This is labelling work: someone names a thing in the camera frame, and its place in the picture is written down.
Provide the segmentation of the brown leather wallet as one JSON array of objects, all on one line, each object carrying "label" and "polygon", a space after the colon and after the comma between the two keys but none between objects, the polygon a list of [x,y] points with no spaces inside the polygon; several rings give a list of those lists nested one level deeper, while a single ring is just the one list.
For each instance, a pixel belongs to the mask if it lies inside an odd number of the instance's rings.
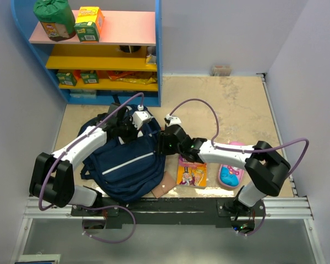
[{"label": "brown leather wallet", "polygon": [[172,190],[176,186],[176,181],[167,171],[164,172],[163,179],[161,182],[152,189],[152,194],[155,198],[160,198],[163,195],[167,194],[170,190]]}]

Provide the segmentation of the navy blue backpack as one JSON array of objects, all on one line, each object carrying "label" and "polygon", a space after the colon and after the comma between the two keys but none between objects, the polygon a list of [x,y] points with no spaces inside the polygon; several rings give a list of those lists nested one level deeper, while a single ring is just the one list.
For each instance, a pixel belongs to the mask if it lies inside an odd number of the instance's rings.
[{"label": "navy blue backpack", "polygon": [[152,117],[139,130],[136,140],[107,142],[83,161],[81,178],[94,180],[114,200],[138,200],[163,179],[166,157],[156,153],[160,130]]}]

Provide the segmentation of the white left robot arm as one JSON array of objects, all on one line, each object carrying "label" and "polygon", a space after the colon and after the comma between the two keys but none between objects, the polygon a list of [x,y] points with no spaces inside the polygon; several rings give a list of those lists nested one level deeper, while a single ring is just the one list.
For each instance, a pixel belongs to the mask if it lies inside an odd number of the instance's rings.
[{"label": "white left robot arm", "polygon": [[83,186],[75,185],[74,171],[94,151],[107,143],[109,134],[114,128],[128,128],[138,135],[144,123],[143,117],[149,115],[142,104],[136,107],[126,120],[130,125],[120,125],[124,113],[131,110],[125,103],[113,104],[109,112],[99,117],[67,146],[52,154],[41,153],[37,156],[29,187],[29,193],[38,198],[38,207],[45,211],[53,206],[65,207],[78,205],[91,216],[99,215],[103,202],[97,199],[98,192]]}]

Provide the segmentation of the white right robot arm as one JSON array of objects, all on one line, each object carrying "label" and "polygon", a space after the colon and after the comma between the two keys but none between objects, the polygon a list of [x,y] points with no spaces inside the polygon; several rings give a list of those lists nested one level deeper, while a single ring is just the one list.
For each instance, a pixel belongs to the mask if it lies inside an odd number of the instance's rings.
[{"label": "white right robot arm", "polygon": [[265,141],[252,146],[215,144],[204,138],[191,138],[178,124],[158,133],[156,151],[166,156],[179,154],[189,162],[225,164],[245,170],[251,182],[224,205],[226,211],[237,216],[247,216],[266,196],[278,196],[290,170],[290,164]]}]

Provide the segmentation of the Roald Dahl Charlie book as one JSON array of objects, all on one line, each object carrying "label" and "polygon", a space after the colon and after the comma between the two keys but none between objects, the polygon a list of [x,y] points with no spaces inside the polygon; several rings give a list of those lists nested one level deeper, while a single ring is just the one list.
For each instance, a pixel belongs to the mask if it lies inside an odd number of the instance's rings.
[{"label": "Roald Dahl Charlie book", "polygon": [[177,185],[205,188],[207,186],[207,164],[189,162],[179,156]]}]

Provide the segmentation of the green box right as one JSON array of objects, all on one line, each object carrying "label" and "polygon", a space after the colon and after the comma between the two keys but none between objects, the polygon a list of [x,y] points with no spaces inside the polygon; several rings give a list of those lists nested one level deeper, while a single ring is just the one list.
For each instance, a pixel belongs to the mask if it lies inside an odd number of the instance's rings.
[{"label": "green box right", "polygon": [[89,71],[82,71],[80,73],[81,79],[84,84],[98,84],[99,83],[99,76],[97,71],[89,70]]}]

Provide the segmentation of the orange yellow snack packets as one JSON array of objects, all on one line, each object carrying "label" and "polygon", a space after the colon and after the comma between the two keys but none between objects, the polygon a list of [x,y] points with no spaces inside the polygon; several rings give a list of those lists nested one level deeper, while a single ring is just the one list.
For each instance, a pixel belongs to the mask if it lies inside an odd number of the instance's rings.
[{"label": "orange yellow snack packets", "polygon": [[[157,73],[153,71],[121,71],[121,70],[96,70],[99,76],[99,83],[102,79],[118,81],[123,83],[149,85],[157,83]],[[80,73],[78,84],[84,84]]]}]

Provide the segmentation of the green box left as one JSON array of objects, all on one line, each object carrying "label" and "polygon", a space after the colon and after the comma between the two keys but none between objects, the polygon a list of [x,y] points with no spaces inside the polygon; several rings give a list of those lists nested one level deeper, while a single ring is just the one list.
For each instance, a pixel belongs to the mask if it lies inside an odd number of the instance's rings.
[{"label": "green box left", "polygon": [[61,85],[75,86],[77,83],[75,76],[71,72],[58,72],[56,76]]}]

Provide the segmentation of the pink pencil case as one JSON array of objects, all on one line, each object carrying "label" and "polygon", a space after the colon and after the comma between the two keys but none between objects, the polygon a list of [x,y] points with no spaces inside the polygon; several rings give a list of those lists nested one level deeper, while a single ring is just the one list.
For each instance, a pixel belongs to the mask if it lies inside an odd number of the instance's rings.
[{"label": "pink pencil case", "polygon": [[224,188],[235,189],[240,185],[243,175],[243,169],[222,164],[218,172],[218,182]]}]

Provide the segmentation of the blue shelf unit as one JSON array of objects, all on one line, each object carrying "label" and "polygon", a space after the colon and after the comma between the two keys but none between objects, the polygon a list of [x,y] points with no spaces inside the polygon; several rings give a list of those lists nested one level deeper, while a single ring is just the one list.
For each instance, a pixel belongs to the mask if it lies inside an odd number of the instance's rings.
[{"label": "blue shelf unit", "polygon": [[[105,26],[99,42],[82,43],[77,36],[55,42],[48,38],[33,14],[33,1],[12,1],[15,24],[29,49],[66,103],[108,105],[144,92],[146,106],[159,107],[162,97],[162,2],[152,12],[105,10]],[[148,46],[156,47],[156,64],[146,64]],[[102,79],[98,84],[61,85],[59,70],[121,70],[156,72],[157,83],[149,85]],[[95,96],[78,96],[72,89],[95,90]]]}]

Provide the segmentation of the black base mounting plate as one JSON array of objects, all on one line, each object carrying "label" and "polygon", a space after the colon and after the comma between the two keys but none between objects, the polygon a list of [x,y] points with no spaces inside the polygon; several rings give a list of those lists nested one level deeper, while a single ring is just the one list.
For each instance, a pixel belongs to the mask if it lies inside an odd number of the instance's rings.
[{"label": "black base mounting plate", "polygon": [[[143,225],[209,225],[217,228],[231,228],[247,224],[249,229],[254,221],[266,215],[264,203],[259,201],[253,208],[246,209],[234,203],[233,197],[205,198],[142,198],[129,204],[118,204],[103,198],[105,211],[89,211],[73,207],[71,215],[84,221],[101,220],[107,229],[120,229],[125,224]],[[124,209],[127,208],[135,220]]]}]

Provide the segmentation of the yellow green carton box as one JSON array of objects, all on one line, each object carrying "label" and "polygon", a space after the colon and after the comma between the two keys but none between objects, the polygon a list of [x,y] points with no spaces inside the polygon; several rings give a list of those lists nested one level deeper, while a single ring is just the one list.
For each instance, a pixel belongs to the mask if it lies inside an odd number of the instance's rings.
[{"label": "yellow green carton box", "polygon": [[105,17],[99,7],[80,7],[74,29],[80,42],[98,42]]}]

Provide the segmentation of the green chips canister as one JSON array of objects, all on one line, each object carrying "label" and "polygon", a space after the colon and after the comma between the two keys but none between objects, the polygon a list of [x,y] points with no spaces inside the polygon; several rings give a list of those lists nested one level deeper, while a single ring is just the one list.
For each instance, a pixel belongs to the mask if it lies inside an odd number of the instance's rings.
[{"label": "green chips canister", "polygon": [[75,36],[75,16],[68,1],[36,1],[33,12],[50,40],[58,42]]}]

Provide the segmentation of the small brown box at wall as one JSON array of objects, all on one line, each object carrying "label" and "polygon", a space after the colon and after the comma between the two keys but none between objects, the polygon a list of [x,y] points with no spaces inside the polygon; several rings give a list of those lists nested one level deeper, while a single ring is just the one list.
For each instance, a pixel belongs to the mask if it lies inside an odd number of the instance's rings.
[{"label": "small brown box at wall", "polygon": [[232,72],[229,65],[213,65],[211,69],[211,76],[230,76]]}]

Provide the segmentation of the aluminium rail frame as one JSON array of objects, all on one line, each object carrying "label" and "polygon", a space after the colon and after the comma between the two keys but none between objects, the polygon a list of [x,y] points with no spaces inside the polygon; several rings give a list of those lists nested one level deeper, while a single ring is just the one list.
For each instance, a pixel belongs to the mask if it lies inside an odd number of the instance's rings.
[{"label": "aluminium rail frame", "polygon": [[[161,117],[180,101],[189,97],[203,97],[216,110],[220,125],[219,140],[234,139],[245,143],[267,140],[272,145],[282,143],[266,78],[255,76],[167,76],[163,80],[162,105],[151,111]],[[217,166],[209,167],[208,186],[191,190],[176,187],[160,198],[234,197],[236,191],[222,189],[214,178]],[[11,262],[56,261],[58,263],[111,262],[117,245],[106,244],[82,235],[75,229],[81,217],[71,215],[72,207],[51,208],[40,211],[38,200],[29,198],[21,230]],[[313,215],[306,197],[298,195],[294,180],[289,178],[277,197],[264,199],[266,226],[281,222],[268,240],[264,240],[267,228],[253,236],[235,235],[228,228],[213,225],[143,225],[137,224],[136,233],[123,247],[133,251],[141,262],[145,254],[142,246],[158,244],[161,235],[177,235],[182,228],[210,226],[212,233],[203,238],[206,243],[197,263],[216,261],[236,263],[251,256],[257,263],[324,263],[320,245],[314,230]],[[296,224],[296,231],[285,225]]]}]

